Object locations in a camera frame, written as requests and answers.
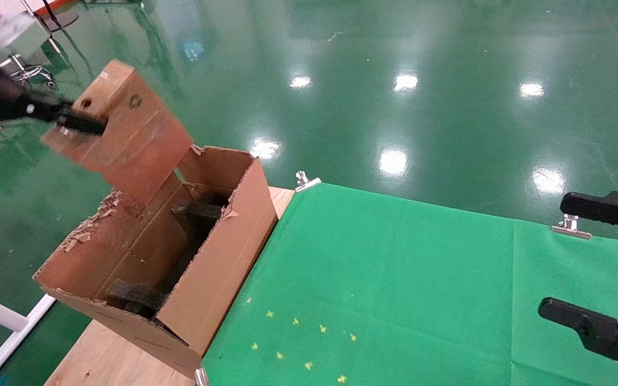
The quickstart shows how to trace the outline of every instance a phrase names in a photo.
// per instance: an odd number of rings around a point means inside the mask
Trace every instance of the black stand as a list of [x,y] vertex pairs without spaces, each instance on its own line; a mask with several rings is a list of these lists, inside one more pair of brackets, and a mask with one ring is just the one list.
[[47,0],[42,0],[42,2],[44,2],[45,8],[47,8],[47,14],[49,14],[48,19],[47,17],[42,19],[42,23],[47,25],[47,29],[49,29],[50,32],[64,29],[73,24],[74,21],[78,20],[78,14],[75,12],[61,12],[60,14],[54,14],[52,12],[52,7],[49,6],[49,2],[47,2]]

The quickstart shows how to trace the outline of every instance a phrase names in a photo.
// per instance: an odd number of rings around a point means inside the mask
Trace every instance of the green cloth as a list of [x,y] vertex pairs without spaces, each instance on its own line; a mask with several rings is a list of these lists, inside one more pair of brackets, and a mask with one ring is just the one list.
[[203,366],[213,386],[618,385],[539,317],[545,296],[618,318],[618,240],[323,183],[292,199]]

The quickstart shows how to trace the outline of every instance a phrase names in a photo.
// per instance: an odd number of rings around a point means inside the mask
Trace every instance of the open cardboard box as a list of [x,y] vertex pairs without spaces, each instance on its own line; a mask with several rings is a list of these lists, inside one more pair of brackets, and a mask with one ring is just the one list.
[[[137,110],[147,117],[167,118],[159,118],[157,124],[155,120],[144,119],[140,125],[131,125],[135,114],[116,113],[125,110],[128,100],[134,105],[137,92],[144,101],[156,98],[136,77],[125,64],[112,62],[81,96],[81,99],[93,97],[93,108],[101,108],[101,114],[110,117],[105,135],[91,139],[93,142],[89,144],[88,141],[74,144],[63,137],[63,132],[50,129],[42,140],[49,142],[51,138],[57,144],[65,141],[57,150],[62,149],[72,159],[83,151],[85,155],[74,159],[81,165],[88,164],[90,156],[94,157],[91,161],[95,169],[103,172],[107,180],[108,175],[126,179],[130,173],[151,179],[150,183],[144,183],[150,191],[145,195],[130,195],[112,190],[98,212],[68,235],[35,273],[34,279],[49,295],[95,318],[157,359],[194,378],[195,369],[273,230],[277,215],[258,158],[232,149],[189,146],[192,140],[187,135],[179,135],[182,140],[179,139],[179,146],[174,146],[170,134],[183,129],[160,102],[143,102]],[[125,141],[128,145],[113,140],[117,135],[128,138]],[[136,144],[138,139],[144,144]],[[131,149],[147,149],[146,146],[155,160],[167,159],[174,164],[149,163],[150,167],[155,166],[150,173],[145,173],[142,166],[133,167],[139,162],[130,157],[144,151],[135,153]],[[174,157],[174,149],[184,151]],[[108,151],[120,156],[111,157],[111,163],[103,165],[101,162],[109,159]],[[130,162],[117,165],[116,159],[122,157]],[[182,180],[173,165],[177,165]],[[122,174],[115,174],[116,169]],[[164,170],[165,178],[157,176],[156,169]],[[155,185],[154,181],[163,183]],[[132,190],[140,186],[134,178],[124,185]],[[148,320],[120,309],[117,301],[108,297],[108,287],[116,279],[149,287],[162,283],[193,238],[192,230],[181,225],[171,208],[174,203],[196,200],[208,191],[227,197],[228,205],[156,315]]]

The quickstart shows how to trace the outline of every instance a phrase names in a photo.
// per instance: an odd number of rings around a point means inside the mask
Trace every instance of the wooden tabletop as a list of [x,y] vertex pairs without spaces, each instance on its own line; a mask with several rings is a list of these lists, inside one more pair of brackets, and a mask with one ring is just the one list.
[[[294,190],[268,188],[278,217]],[[192,386],[194,381],[92,321],[45,386]]]

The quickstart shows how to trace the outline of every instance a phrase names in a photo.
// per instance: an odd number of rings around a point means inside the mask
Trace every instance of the glossy floor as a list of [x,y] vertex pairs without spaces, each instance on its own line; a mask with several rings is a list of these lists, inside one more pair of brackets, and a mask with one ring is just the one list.
[[[618,190],[618,0],[156,0],[76,4],[45,65],[75,98],[110,59],[164,98],[198,144],[295,172],[549,224],[565,191]],[[38,143],[0,134],[0,301],[108,192]],[[587,224],[618,237],[617,227]],[[41,384],[87,319],[64,306],[2,369]],[[0,329],[0,342],[7,333]]]

